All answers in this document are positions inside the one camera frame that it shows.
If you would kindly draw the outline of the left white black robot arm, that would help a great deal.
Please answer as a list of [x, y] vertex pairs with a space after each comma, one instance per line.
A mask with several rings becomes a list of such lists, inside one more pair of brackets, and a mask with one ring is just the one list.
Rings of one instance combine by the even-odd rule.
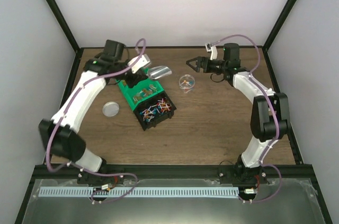
[[90, 173], [90, 178], [97, 184], [108, 179], [105, 160], [88, 149], [78, 132], [93, 101], [111, 79], [135, 77], [137, 72], [149, 64], [144, 38], [136, 43], [137, 56], [122, 61], [125, 47], [121, 42], [107, 40], [104, 49], [85, 63], [76, 87], [59, 111], [51, 119], [43, 119], [39, 123], [49, 172], [55, 173], [65, 166], [61, 164], [52, 167], [51, 156], [58, 156], [66, 159], [68, 165]]

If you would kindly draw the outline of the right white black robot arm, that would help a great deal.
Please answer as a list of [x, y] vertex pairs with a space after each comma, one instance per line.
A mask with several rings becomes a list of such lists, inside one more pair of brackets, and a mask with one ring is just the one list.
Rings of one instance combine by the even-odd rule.
[[224, 81], [239, 90], [252, 104], [252, 138], [234, 165], [237, 180], [248, 183], [259, 174], [268, 152], [290, 130], [288, 97], [265, 87], [252, 72], [241, 66], [238, 44], [225, 44], [222, 59], [217, 59], [217, 48], [211, 44], [206, 45], [206, 50], [209, 57], [198, 56], [187, 60], [186, 64], [196, 72], [222, 75]]

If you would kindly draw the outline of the silver metal scoop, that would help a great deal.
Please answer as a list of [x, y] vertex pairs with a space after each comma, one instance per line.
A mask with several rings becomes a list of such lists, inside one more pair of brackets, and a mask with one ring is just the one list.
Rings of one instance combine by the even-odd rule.
[[172, 70], [167, 66], [156, 66], [148, 69], [146, 75], [150, 80], [159, 80], [160, 78], [169, 76]]

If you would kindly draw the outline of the black lollipop bin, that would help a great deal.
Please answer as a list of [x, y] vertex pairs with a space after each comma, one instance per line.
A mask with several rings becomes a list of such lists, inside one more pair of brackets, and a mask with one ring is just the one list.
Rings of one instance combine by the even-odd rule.
[[176, 110], [176, 106], [162, 91], [139, 103], [133, 113], [136, 116], [143, 131], [156, 127], [166, 119], [171, 119]]

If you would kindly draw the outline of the green two-compartment candy bin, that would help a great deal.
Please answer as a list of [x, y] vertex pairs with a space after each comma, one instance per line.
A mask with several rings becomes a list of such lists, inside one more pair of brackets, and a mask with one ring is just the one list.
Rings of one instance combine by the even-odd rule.
[[164, 88], [159, 81], [151, 80], [147, 77], [148, 71], [148, 68], [141, 70], [146, 78], [139, 81], [133, 88], [130, 88], [127, 85], [126, 80], [116, 81], [122, 95], [128, 102], [132, 111], [134, 111], [143, 101], [149, 100], [151, 97], [154, 97], [156, 94], [164, 91]]

